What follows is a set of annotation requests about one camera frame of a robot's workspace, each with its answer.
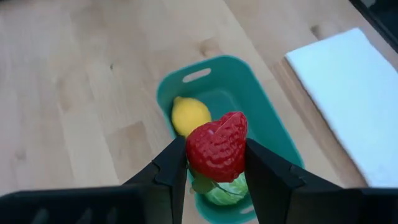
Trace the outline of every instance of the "strawberry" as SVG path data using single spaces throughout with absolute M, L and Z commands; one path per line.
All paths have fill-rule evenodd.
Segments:
M 197 127 L 187 138 L 190 167 L 215 182 L 232 182 L 244 170 L 248 122 L 242 112 Z

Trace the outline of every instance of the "lemon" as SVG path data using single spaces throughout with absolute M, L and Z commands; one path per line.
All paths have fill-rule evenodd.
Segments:
M 210 121 L 209 109 L 201 101 L 180 96 L 174 99 L 172 122 L 180 135 L 188 137 L 197 127 Z

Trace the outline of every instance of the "wooden table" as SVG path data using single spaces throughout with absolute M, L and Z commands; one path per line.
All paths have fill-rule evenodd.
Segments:
M 0 2 L 0 193 L 118 185 L 171 138 L 155 101 L 167 73 L 218 54 L 247 61 L 305 161 L 365 185 L 283 56 L 360 27 L 348 0 Z M 184 223 L 204 223 L 187 191 Z

